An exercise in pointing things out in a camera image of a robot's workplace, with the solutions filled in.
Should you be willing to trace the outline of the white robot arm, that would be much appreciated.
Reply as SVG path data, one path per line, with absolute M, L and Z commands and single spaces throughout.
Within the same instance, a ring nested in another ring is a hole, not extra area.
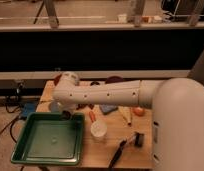
M 62 110 L 87 103 L 148 108 L 153 171 L 204 171 L 204 85 L 193 79 L 81 86 L 75 73 L 65 72 L 53 98 Z

